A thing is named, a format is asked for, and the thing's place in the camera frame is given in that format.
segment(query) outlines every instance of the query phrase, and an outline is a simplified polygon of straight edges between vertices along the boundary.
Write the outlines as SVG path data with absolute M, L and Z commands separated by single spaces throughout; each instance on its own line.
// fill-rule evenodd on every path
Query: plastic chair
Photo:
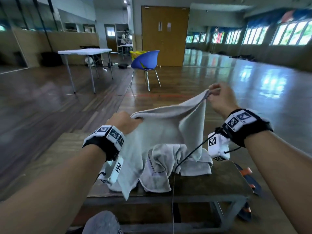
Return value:
M 148 71 L 154 70 L 156 73 L 157 79 L 158 79 L 159 86 L 161 87 L 160 82 L 159 82 L 159 78 L 158 78 L 158 74 L 155 70 L 155 67 L 157 66 L 158 53 L 159 53 L 159 50 L 146 52 L 146 53 L 143 53 L 142 55 L 139 55 L 138 57 L 136 57 L 133 60 L 133 62 L 131 64 L 131 68 L 133 68 L 133 73 L 132 73 L 130 87 L 132 86 L 133 74 L 135 72 L 135 69 L 141 69 L 141 70 L 145 71 L 144 73 L 146 74 L 148 89 L 149 89 Z

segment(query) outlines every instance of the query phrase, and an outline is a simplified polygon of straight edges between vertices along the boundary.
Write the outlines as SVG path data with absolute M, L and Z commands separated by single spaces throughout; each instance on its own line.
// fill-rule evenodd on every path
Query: towel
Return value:
M 130 134 L 119 153 L 124 159 L 117 181 L 109 189 L 127 200 L 138 181 L 146 191 L 170 191 L 168 177 L 193 149 L 202 143 L 206 98 L 209 91 L 181 104 L 137 112 L 143 122 Z M 202 146 L 177 168 L 182 176 L 211 174 L 213 162 Z

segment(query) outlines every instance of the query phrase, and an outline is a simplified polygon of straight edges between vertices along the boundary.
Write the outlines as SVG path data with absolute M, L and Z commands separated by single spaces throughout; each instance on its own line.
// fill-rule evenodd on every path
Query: brown door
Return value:
M 118 52 L 115 25 L 104 25 L 106 33 L 107 48 L 110 48 L 112 52 Z
M 142 7 L 143 50 L 160 50 L 158 65 L 182 66 L 189 8 Z

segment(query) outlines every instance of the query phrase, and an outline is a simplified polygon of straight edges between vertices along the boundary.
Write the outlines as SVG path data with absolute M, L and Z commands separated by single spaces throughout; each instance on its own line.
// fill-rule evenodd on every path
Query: person's left hand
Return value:
M 143 122 L 142 118 L 132 119 L 130 114 L 125 111 L 114 113 L 113 116 L 106 121 L 106 125 L 115 126 L 123 134 L 129 134 Z

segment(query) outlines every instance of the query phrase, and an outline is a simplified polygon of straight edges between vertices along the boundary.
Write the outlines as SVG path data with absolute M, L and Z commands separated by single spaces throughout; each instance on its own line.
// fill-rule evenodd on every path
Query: wristband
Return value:
M 231 141 L 245 147 L 244 140 L 247 136 L 261 131 L 273 132 L 270 122 L 258 116 L 254 111 L 248 109 L 237 109 L 233 111 L 222 125 Z
M 119 129 L 115 126 L 104 125 L 85 138 L 82 147 L 89 144 L 97 145 L 106 154 L 107 161 L 115 161 L 124 140 L 125 137 Z

